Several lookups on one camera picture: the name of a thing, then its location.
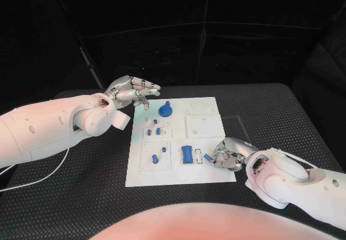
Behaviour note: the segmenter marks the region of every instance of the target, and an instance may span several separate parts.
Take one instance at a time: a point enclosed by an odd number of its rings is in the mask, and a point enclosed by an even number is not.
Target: robotic arm
[[[313,168],[305,170],[294,160]],[[230,137],[216,146],[209,162],[233,172],[245,165],[245,185],[267,204],[284,209],[291,203],[314,219],[346,230],[346,174],[317,168],[274,148],[259,150]]]
[[[99,136],[112,125],[124,129],[130,117],[118,111],[131,101],[150,103],[147,95],[160,95],[160,86],[122,76],[104,93],[39,102],[0,116],[0,168],[43,159],[83,139]]]

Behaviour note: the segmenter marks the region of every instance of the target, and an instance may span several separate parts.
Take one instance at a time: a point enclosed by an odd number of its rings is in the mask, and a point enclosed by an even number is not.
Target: white board
[[[166,101],[173,113],[161,117],[158,108]],[[225,139],[215,97],[156,99],[148,102],[147,111],[143,106],[134,109],[125,187],[235,182],[233,172],[216,168],[205,158],[197,163],[196,149],[200,149],[202,156],[210,156]],[[183,164],[181,146],[192,146],[190,164]],[[157,164],[153,163],[153,155],[157,156]]]

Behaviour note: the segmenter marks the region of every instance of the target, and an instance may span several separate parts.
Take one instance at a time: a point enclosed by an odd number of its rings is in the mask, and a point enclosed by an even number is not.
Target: white cable
[[[13,187],[8,187],[8,188],[6,188],[6,189],[1,189],[0,192],[7,191],[7,190],[11,190],[11,189],[21,188],[21,187],[26,187],[26,186],[29,186],[29,185],[32,185],[32,184],[39,183],[39,182],[43,181],[45,179],[47,179],[47,178],[52,176],[52,174],[56,172],[56,170],[59,169],[60,165],[63,164],[63,161],[65,161],[65,159],[66,159],[68,153],[69,153],[69,148],[66,149],[65,157],[63,157],[63,159],[62,159],[62,161],[60,161],[60,163],[59,163],[59,166],[56,167],[56,169],[50,172],[50,174],[49,174],[46,177],[43,177],[39,181],[34,181],[34,182],[30,182],[30,183],[27,183],[27,184],[23,184],[23,185],[13,186]]]
[[[294,156],[292,154],[290,154],[285,151],[281,151],[281,153],[284,153],[287,156],[290,156],[292,159],[298,160],[300,162],[305,163],[307,165],[310,165],[314,169],[317,169],[317,167],[304,159],[301,159],[298,156]]]
[[[0,172],[0,175],[1,175],[4,172],[7,172],[7,170],[8,170],[11,167],[14,167],[14,166],[16,166],[16,164],[11,165],[11,166],[8,166],[8,167]]]

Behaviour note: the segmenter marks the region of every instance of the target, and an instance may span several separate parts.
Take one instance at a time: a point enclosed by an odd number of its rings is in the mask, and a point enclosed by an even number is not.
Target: blue rectangular block
[[[181,163],[193,164],[193,147],[181,146]]]

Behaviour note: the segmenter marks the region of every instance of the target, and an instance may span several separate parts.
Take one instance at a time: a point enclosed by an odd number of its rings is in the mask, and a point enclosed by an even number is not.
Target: table
[[[70,90],[56,98],[96,92],[102,89]],[[278,148],[318,168],[341,172],[285,85],[171,86],[160,92],[158,98],[164,99],[215,97],[226,136],[246,140],[259,149]],[[132,117],[134,107],[125,107],[122,112]],[[111,127],[99,137],[85,139],[70,148],[63,165],[45,181],[4,192],[0,239],[88,239],[132,214],[163,205],[193,202],[259,209],[346,238],[346,231],[314,220],[292,204],[285,209],[267,205],[245,187],[245,171],[235,173],[236,182],[125,188],[131,130],[132,121],[124,131]],[[63,155],[65,152],[19,165],[8,186],[43,178]]]

